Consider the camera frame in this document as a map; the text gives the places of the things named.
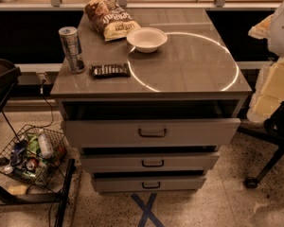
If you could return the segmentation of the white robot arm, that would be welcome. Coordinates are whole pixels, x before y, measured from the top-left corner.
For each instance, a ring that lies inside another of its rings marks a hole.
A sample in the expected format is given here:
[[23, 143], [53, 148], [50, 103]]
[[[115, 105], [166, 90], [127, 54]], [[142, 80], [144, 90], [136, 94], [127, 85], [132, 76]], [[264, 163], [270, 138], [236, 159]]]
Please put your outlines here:
[[259, 123], [270, 118], [284, 101], [284, 1], [272, 15], [252, 26], [248, 35], [266, 39], [269, 51], [278, 56], [272, 65], [260, 69], [249, 104], [247, 118]]

